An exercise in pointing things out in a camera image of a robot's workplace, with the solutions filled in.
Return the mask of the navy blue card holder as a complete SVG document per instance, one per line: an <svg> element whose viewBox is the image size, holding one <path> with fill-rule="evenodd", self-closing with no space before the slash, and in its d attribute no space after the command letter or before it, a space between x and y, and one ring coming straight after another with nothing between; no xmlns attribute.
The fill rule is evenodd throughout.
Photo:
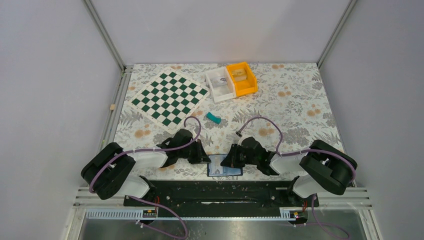
<svg viewBox="0 0 424 240"><path fill-rule="evenodd" d="M229 177L229 176L242 176L242 168L233 168L227 166L221 166L221 162L226 157L226 154L214 154L208 155L211 160L207 165L207 176L208 177Z"/></svg>

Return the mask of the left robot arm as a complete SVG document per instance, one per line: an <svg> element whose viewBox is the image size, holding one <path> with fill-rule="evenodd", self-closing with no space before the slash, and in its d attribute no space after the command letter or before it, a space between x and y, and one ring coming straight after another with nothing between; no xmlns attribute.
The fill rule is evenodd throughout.
<svg viewBox="0 0 424 240"><path fill-rule="evenodd" d="M153 148L124 151L118 143L111 142L83 167L80 175L90 192L101 200L127 195L148 206L155 200L154 186L144 176L131 176L131 171L166 168L179 159L192 165L211 162L198 136L180 129Z"/></svg>

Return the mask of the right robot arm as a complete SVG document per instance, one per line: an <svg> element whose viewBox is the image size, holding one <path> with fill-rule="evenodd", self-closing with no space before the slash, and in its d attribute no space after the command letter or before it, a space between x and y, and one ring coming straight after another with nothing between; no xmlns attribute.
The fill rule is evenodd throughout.
<svg viewBox="0 0 424 240"><path fill-rule="evenodd" d="M343 195L355 179L358 167L355 160L322 140L314 140L307 149L277 153L262 147L252 136L242 137L232 145L220 164L237 169L253 165L267 176L304 171L305 175L291 181L286 193L287 201L293 206L301 205L317 193Z"/></svg>

